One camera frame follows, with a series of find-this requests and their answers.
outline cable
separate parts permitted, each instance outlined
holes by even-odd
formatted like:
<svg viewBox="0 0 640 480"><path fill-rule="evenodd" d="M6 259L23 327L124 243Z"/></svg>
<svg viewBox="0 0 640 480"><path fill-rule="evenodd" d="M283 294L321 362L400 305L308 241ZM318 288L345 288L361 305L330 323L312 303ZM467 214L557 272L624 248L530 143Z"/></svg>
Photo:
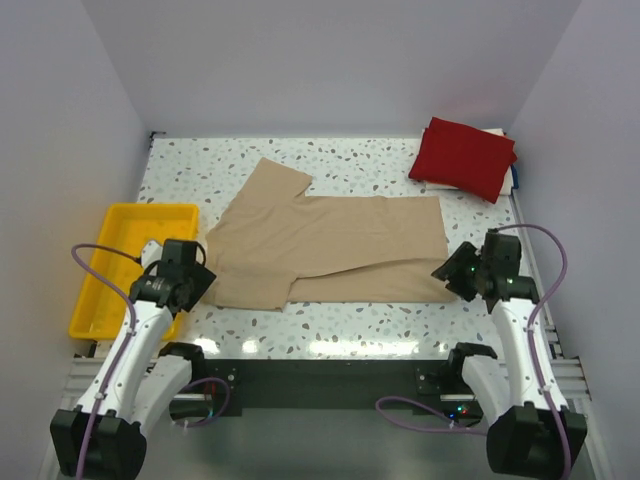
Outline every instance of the cable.
<svg viewBox="0 0 640 480"><path fill-rule="evenodd" d="M536 343L535 343L535 337L534 337L534 331L533 331L533 325L536 317L540 313L540 310L542 310L542 307L544 306L544 304L547 303L551 298L551 296L556 292L556 290L564 280L564 277L567 275L567 266L568 266L567 251L564 249L564 246L562 245L558 237L556 237L553 233L551 233L546 228L541 227L540 225L535 225L531 223L518 223L514 225L506 225L504 227L498 227L496 230L501 231L501 230L510 230L514 228L531 228L533 230L539 230L547 234L547 236L551 238L551 240L553 240L554 243L557 245L558 250L560 251L560 256L562 257L562 268L560 269L560 274L558 275L558 278L556 279L555 282L553 282L553 285L551 285L551 288L547 291L547 293L545 293L542 296L538 304L534 307L533 311L531 312L531 316L529 317L529 321L527 322L527 330L528 330L527 340L529 342L529 349L531 350L531 361L533 362L533 368L536 372L538 386L541 389L545 400L547 401L547 405L549 405L549 409L551 410L551 415L553 416L553 420L555 421L556 427L558 428L560 443L562 444L562 454L564 456L564 467L562 470L562 476L560 477L560 480L568 480L569 475L571 474L571 449L569 447L569 438L567 436L567 432L564 428L564 425L562 424L562 419L560 418L558 409L556 405L553 403L553 398L551 397L551 394L545 390L546 385L544 383L544 374L542 373L542 366L540 365L540 359L538 358L538 351L536 349Z"/></svg>
<svg viewBox="0 0 640 480"><path fill-rule="evenodd" d="M209 397L209 399L211 400L211 408L209 408L209 415L213 415L213 412L216 408L216 384L215 383L207 383L204 387L204 399L205 401L208 400L207 397Z"/></svg>
<svg viewBox="0 0 640 480"><path fill-rule="evenodd" d="M210 423L215 422L218 418L220 418L220 416L227 409L227 405L229 405L229 401L231 400L231 389L229 388L229 384L224 380L222 380L221 378L217 378L217 377L201 378L199 380L191 382L189 385L184 387L181 391L185 392L187 390L192 389L193 387L202 385L203 383L217 383L218 385L222 385L226 392L226 395L224 396L224 402L222 403L222 406L218 409L218 411L215 414L207 418L199 420L195 423L189 423L185 421L184 423L181 424L184 428L204 427L205 425L209 425Z"/></svg>
<svg viewBox="0 0 640 480"><path fill-rule="evenodd" d="M109 368L107 369L107 372L105 373L104 378L102 379L102 383L98 387L98 395L96 396L96 399L93 403L93 408L91 409L91 413L89 415L89 421L87 422L87 428L85 429L84 437L82 438L82 445L80 446L80 454L78 455L78 466L76 468L76 480L82 480L82 477L84 475L84 464L87 459L87 450L89 449L89 440L91 439L91 431L93 430L93 425L95 424L96 417L98 415L98 409L100 408L100 401L101 401L100 396L104 396L104 392L106 392L107 387L109 386L109 380L111 379L111 376L113 375L113 372L115 371L116 366L120 361L120 358L122 357L125 349L127 348L127 345L131 340L131 337L133 336L133 332L136 327L136 320L137 320L135 307L133 306L133 302L131 302L131 299L127 296L127 294L123 292L120 288L118 288L115 284L110 282L107 278L102 276L100 273L96 272L87 263L85 263L84 260L80 258L80 256L78 255L78 250L84 249L84 248L105 250L107 252L115 253L116 255L121 255L123 257L129 258L136 263L140 263L140 260L134 257L133 255L129 255L128 253L122 252L120 250L116 250L115 248L106 247L104 245L96 245L92 243L79 243L77 245L74 245L71 248L71 256L73 257L73 259L76 261L78 265L80 265L87 273L89 273L90 275L95 277L97 280L104 283L107 287L112 289L114 292L116 292L125 301L125 303L127 304L127 308L129 309L129 318L130 318L129 325L131 327L127 331L127 334L125 335L124 340L122 341L122 344L120 344L120 348L118 349L115 356L113 357L113 361L111 362L111 365L109 365Z"/></svg>
<svg viewBox="0 0 640 480"><path fill-rule="evenodd" d="M104 250L105 252L115 253L116 255L120 255L121 257L128 258L128 259L136 262L137 264L140 264L140 262L142 261L142 259L140 257L134 257L130 253L123 252L122 250L118 250L117 248L107 247L106 245L98 245L97 243L78 243L77 245L73 246L72 252L74 250L77 251L77 250L80 250L80 249L83 249L83 248L91 248L91 249L94 249L94 250Z"/></svg>
<svg viewBox="0 0 640 480"><path fill-rule="evenodd" d="M204 264L207 263L207 252L204 251L204 247L202 245L200 245L200 242L198 242L197 245L198 245L198 250L200 250L202 252L202 263L201 263L201 265L204 266Z"/></svg>
<svg viewBox="0 0 640 480"><path fill-rule="evenodd" d="M413 405L414 407L418 407L418 408L421 408L422 410L432 413L433 415L440 418L441 420L444 420L445 422L450 422L451 425L455 425L455 426L452 426L451 428L431 428L431 427L419 427L411 423L403 422L402 420L398 420L397 418L392 417L382 409L382 405L388 402L408 403L409 405ZM477 430L474 428L461 427L459 423L452 421L444 413L439 412L435 408L431 408L427 405L424 405L423 403L416 402L415 400L411 400L410 398L397 397L397 396L382 397L376 402L376 411L380 415L382 415L388 422L391 422L398 427L406 428L407 430L413 430L414 432L466 434L466 435L479 435L482 437L487 436L487 432L484 432L482 430Z"/></svg>
<svg viewBox="0 0 640 480"><path fill-rule="evenodd" d="M149 275L151 273L151 270L153 270L155 267L157 267L161 263L162 263L162 260L154 260L153 262L151 262L149 265L145 267L143 272L144 275Z"/></svg>

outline terrazzo table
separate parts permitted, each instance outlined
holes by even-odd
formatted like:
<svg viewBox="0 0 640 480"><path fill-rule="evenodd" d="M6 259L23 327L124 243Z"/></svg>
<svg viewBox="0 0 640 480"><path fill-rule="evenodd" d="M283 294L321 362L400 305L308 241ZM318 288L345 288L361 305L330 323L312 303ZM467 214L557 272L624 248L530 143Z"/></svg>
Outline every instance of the terrazzo table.
<svg viewBox="0 0 640 480"><path fill-rule="evenodd" d="M155 139L138 202L197 204L203 242L260 158L267 157L312 175L307 195L439 196L449 253L465 240L479 246L487 229L515 221L510 197L492 205L409 180L419 146L418 138ZM523 261L525 275L527 264ZM202 346L208 358L442 359L457 342L491 345L502 357L500 338L480 299L289 303L283 312L199 304L177 340ZM106 355L110 344L101 342L96 355Z"/></svg>

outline fabric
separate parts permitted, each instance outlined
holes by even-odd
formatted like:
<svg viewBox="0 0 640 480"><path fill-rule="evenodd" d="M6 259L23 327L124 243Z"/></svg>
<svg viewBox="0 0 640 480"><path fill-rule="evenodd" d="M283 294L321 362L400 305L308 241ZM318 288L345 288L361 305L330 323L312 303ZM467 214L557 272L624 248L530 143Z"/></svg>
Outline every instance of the fabric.
<svg viewBox="0 0 640 480"><path fill-rule="evenodd" d="M437 197L307 197L311 177L263 158L207 234L218 278L204 300L276 310L289 301L449 302Z"/></svg>
<svg viewBox="0 0 640 480"><path fill-rule="evenodd" d="M409 178L457 187L496 203L515 142L467 125L432 118Z"/></svg>
<svg viewBox="0 0 640 480"><path fill-rule="evenodd" d="M424 138L424 132L426 128L422 131L422 137ZM488 128L482 130L483 132L492 133L494 135L500 135L504 137L504 130L501 128ZM502 187L500 188L500 195L511 195L511 190L514 188L518 188L515 182L515 173L514 166L511 165L510 168L507 169L507 173L504 176L504 181L502 182ZM459 190L452 185L444 185L442 183L432 183L432 182L424 182L424 188L427 190Z"/></svg>

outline beige shirt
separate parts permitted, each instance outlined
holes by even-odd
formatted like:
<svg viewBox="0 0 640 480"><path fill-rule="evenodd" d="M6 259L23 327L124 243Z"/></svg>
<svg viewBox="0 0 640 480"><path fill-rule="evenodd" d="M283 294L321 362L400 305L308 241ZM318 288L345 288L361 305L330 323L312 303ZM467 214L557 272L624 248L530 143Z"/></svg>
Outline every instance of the beige shirt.
<svg viewBox="0 0 640 480"><path fill-rule="evenodd" d="M437 197L307 197L311 176L260 160L207 234L218 278L205 301L277 310L287 301L449 302Z"/></svg>

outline shirt sleeve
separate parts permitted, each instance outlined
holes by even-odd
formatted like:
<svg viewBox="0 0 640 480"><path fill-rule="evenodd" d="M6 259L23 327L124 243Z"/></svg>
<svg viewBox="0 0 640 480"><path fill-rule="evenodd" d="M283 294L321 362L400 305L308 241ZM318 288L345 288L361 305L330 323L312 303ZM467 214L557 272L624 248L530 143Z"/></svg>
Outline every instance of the shirt sleeve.
<svg viewBox="0 0 640 480"><path fill-rule="evenodd" d="M248 205L280 205L303 194L311 180L311 175L262 158L236 198Z"/></svg>

